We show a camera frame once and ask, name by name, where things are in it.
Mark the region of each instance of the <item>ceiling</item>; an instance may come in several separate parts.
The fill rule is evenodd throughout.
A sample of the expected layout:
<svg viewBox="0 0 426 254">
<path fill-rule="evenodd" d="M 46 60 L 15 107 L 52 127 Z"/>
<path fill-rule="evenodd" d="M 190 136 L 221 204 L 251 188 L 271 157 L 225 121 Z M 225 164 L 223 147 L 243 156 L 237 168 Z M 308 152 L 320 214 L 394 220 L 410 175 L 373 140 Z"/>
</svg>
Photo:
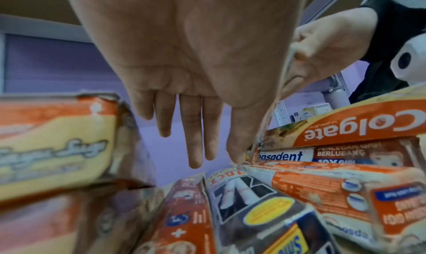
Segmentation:
<svg viewBox="0 0 426 254">
<path fill-rule="evenodd" d="M 339 0 L 329 12 L 355 8 L 360 0 Z M 80 24 L 67 0 L 0 0 L 0 13 L 67 24 Z"/>
</svg>

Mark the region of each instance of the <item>product package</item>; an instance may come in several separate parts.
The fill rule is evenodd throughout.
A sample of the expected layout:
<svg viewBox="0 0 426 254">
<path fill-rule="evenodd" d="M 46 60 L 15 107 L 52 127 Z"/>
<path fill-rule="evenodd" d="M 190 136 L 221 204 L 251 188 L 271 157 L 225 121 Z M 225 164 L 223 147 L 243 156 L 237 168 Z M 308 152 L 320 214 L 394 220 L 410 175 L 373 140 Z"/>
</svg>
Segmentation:
<svg viewBox="0 0 426 254">
<path fill-rule="evenodd" d="M 260 151 L 317 147 L 426 133 L 426 83 L 266 131 Z"/>
<path fill-rule="evenodd" d="M 128 106 L 113 93 L 0 97 L 0 201 L 102 183 L 155 184 Z"/>
<path fill-rule="evenodd" d="M 127 254 L 143 230 L 139 190 L 97 187 L 0 210 L 1 254 Z"/>
<path fill-rule="evenodd" d="M 260 151 L 254 161 L 265 160 L 376 164 L 417 168 L 424 167 L 426 163 L 417 137 Z"/>
<path fill-rule="evenodd" d="M 220 253 L 341 253 L 312 206 L 234 167 L 206 177 Z"/>
<path fill-rule="evenodd" d="M 292 161 L 239 168 L 315 206 L 336 235 L 376 252 L 426 253 L 426 177 L 420 169 Z"/>
<path fill-rule="evenodd" d="M 161 204 L 134 254 L 217 252 L 204 175 L 177 181 Z"/>
</svg>

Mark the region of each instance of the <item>orange toothpaste box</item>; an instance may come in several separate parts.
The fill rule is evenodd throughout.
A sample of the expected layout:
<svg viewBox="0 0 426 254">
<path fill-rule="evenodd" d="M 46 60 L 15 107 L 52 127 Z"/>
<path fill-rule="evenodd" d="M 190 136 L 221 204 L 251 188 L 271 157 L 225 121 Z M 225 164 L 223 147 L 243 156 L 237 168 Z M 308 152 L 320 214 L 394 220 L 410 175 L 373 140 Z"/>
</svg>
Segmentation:
<svg viewBox="0 0 426 254">
<path fill-rule="evenodd" d="M 143 230 L 139 191 L 76 191 L 0 210 L 0 254 L 130 253 Z"/>
<path fill-rule="evenodd" d="M 204 175 L 177 181 L 134 254 L 213 254 L 216 241 Z"/>
<path fill-rule="evenodd" d="M 417 168 L 423 168 L 426 163 L 417 137 L 260 151 L 255 158 L 256 162 L 269 160 L 375 164 Z"/>
<path fill-rule="evenodd" d="M 0 201 L 98 183 L 155 184 L 117 94 L 4 95 L 0 110 Z"/>
<path fill-rule="evenodd" d="M 270 161 L 239 168 L 312 204 L 334 234 L 373 251 L 426 251 L 426 177 L 413 167 Z"/>
<path fill-rule="evenodd" d="M 425 133 L 426 83 L 423 83 L 271 129 L 256 147 L 269 151 Z"/>
</svg>

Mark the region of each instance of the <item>human hand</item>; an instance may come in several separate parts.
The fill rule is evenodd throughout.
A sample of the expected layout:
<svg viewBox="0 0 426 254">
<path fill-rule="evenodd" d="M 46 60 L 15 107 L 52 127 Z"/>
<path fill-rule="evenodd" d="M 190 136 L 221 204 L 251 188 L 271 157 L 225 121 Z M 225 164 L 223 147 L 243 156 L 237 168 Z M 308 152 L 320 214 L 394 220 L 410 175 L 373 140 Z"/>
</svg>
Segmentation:
<svg viewBox="0 0 426 254">
<path fill-rule="evenodd" d="M 227 141 L 241 163 L 279 96 L 283 63 L 304 0 L 70 0 L 123 81 L 134 109 L 170 135 L 179 95 L 192 168 L 216 157 L 223 103 Z"/>
<path fill-rule="evenodd" d="M 377 24 L 370 8 L 339 12 L 296 29 L 290 72 L 281 91 L 285 99 L 309 83 L 327 78 L 361 59 Z"/>
</svg>

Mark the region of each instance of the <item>black sleeve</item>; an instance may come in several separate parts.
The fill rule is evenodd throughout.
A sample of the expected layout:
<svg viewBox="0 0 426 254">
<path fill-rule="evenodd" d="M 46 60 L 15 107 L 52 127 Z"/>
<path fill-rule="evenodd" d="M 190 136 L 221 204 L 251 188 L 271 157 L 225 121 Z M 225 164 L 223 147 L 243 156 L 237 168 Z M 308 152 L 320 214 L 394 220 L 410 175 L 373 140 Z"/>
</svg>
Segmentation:
<svg viewBox="0 0 426 254">
<path fill-rule="evenodd" d="M 370 47 L 361 59 L 363 61 L 390 60 L 406 41 L 425 32 L 424 8 L 409 8 L 393 0 L 368 0 L 360 8 L 372 8 L 378 16 Z"/>
</svg>

